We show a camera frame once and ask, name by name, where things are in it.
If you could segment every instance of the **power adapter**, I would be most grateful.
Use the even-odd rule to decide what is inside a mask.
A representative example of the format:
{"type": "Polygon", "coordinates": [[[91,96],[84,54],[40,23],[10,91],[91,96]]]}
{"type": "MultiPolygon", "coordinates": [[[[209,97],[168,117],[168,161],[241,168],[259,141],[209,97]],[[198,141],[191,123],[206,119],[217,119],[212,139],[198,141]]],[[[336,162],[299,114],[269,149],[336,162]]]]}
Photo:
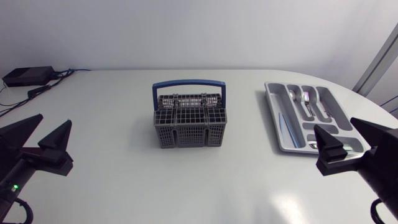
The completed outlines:
{"type": "Polygon", "coordinates": [[[8,73],[2,80],[9,87],[46,85],[54,69],[51,66],[16,68],[8,73]]]}

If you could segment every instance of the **gray cutlery tray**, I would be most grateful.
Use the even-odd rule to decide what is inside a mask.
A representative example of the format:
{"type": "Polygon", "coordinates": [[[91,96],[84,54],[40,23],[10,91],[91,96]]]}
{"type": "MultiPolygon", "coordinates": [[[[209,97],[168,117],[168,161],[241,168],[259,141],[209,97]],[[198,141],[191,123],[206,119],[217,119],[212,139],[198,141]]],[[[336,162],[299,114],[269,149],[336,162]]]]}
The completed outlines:
{"type": "Polygon", "coordinates": [[[365,145],[358,131],[351,125],[344,110],[327,87],[267,82],[265,86],[266,98],[282,151],[318,154],[318,149],[313,149],[308,144],[309,141],[316,141],[313,130],[316,124],[340,140],[345,147],[351,147],[352,150],[347,150],[349,155],[365,151],[365,145]],[[289,90],[295,92],[295,100],[290,97],[289,90]],[[305,106],[304,91],[309,92],[309,105],[315,116],[311,116],[305,106]],[[324,112],[322,106],[332,115],[331,118],[324,112]],[[280,114],[284,116],[283,122],[280,122],[280,114]],[[295,137],[297,147],[291,138],[289,128],[295,137]]]}

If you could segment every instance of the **dishwasher cutlery basket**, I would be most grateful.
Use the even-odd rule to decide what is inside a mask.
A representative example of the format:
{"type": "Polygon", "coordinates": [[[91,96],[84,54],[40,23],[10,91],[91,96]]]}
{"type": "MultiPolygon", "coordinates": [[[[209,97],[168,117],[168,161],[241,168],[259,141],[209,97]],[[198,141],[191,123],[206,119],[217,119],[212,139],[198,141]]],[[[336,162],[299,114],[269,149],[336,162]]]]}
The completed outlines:
{"type": "Polygon", "coordinates": [[[154,126],[161,148],[221,146],[226,124],[225,83],[173,80],[152,86],[154,126]],[[157,89],[177,85],[221,87],[220,94],[160,95],[157,89]]]}

